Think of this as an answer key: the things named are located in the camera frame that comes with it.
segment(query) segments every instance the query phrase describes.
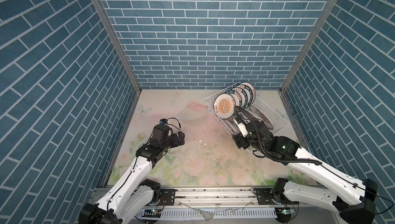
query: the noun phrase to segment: dish rack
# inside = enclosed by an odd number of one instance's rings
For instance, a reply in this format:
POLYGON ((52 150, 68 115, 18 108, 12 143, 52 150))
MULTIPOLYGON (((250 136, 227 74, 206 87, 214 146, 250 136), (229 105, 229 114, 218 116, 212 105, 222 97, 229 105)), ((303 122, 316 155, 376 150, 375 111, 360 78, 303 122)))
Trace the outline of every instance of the dish rack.
MULTIPOLYGON (((209 111, 215 116, 215 118, 218 120, 219 123, 221 123, 221 125, 225 128, 225 130, 230 134, 230 135, 236 135, 238 132, 235 131, 228 123, 226 123, 223 119, 219 118, 214 111, 213 105, 214 105, 214 101, 215 98, 217 98, 217 96, 219 96, 222 93, 225 93, 226 91, 235 88, 236 86, 238 86, 241 82, 237 82, 235 84, 232 84, 231 86, 207 97, 204 99, 205 103, 208 105, 209 107, 209 111)), ((273 125, 273 130, 271 130, 271 132, 273 133, 273 135, 279 133, 282 129, 284 129, 287 125, 289 125, 289 122, 287 120, 285 120, 280 114, 278 114, 276 111, 273 110, 273 108, 269 107, 269 105, 267 105, 264 101, 262 101, 258 95, 255 98, 254 103, 252 103, 251 106, 254 106, 256 108, 258 108, 262 113, 264 113, 264 115, 266 115, 266 117, 270 120, 270 122, 273 125)))

